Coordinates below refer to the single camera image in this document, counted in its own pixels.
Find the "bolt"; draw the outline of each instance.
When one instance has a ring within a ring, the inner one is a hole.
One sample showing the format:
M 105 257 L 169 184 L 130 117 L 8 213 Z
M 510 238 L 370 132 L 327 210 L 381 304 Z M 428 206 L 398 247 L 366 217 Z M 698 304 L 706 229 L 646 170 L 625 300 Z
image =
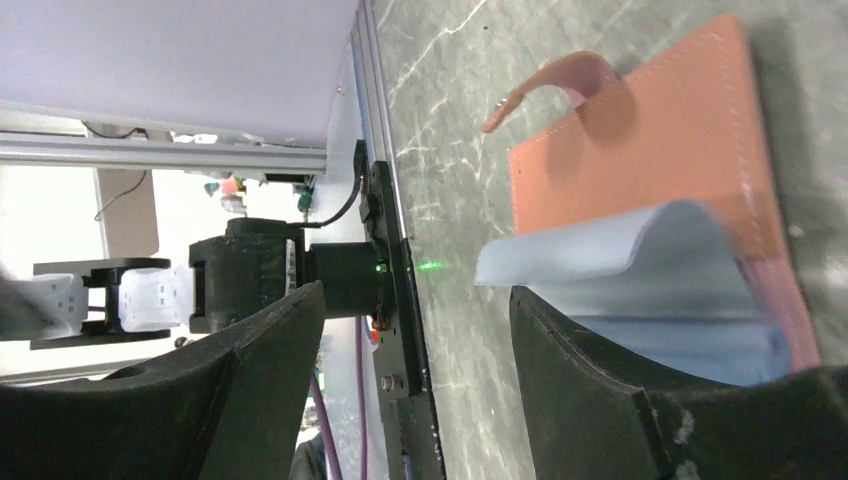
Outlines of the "bolt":
M 382 388 L 386 392 L 391 392 L 394 390 L 397 385 L 397 377 L 394 375 L 386 375 L 385 377 L 380 379 L 380 388 Z

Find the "gray marble table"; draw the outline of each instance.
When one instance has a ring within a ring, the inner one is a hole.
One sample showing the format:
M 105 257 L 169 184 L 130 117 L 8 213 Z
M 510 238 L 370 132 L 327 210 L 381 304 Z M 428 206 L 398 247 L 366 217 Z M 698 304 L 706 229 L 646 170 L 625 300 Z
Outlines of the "gray marble table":
M 594 50 L 626 74 L 717 13 L 756 58 L 794 261 L 824 360 L 848 363 L 848 2 L 376 0 L 399 188 L 451 479 L 529 479 L 508 292 L 475 288 L 480 248 L 509 235 L 506 153 L 567 108 L 533 94 L 496 134 L 479 125 L 541 65 Z

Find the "pink leather strap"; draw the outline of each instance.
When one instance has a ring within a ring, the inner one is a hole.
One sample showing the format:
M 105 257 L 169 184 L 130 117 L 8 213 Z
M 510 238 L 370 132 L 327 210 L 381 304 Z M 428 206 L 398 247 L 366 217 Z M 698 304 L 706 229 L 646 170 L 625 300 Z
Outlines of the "pink leather strap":
M 576 107 L 617 80 L 615 70 L 597 53 L 581 51 L 566 55 L 545 65 L 498 102 L 483 125 L 483 132 L 495 131 L 521 105 L 524 97 L 539 87 L 552 85 L 562 88 Z

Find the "pink leather wallet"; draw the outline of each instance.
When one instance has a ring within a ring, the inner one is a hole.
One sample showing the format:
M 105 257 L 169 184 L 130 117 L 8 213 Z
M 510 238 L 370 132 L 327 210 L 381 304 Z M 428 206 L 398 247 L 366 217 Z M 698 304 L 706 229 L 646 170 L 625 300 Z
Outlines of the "pink leather wallet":
M 695 199 L 737 244 L 749 284 L 787 336 L 793 370 L 819 364 L 740 22 L 715 17 L 622 79 L 595 53 L 563 57 L 504 98 L 483 131 L 543 85 L 563 88 L 575 108 L 509 154 L 515 233 Z

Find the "green object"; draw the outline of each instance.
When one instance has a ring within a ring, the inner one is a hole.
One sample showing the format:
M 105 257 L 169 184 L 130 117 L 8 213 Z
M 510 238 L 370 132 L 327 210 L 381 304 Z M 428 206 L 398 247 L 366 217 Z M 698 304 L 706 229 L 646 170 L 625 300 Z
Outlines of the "green object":
M 306 213 L 312 207 L 312 192 L 303 193 L 299 199 L 297 199 L 297 211 L 300 213 Z

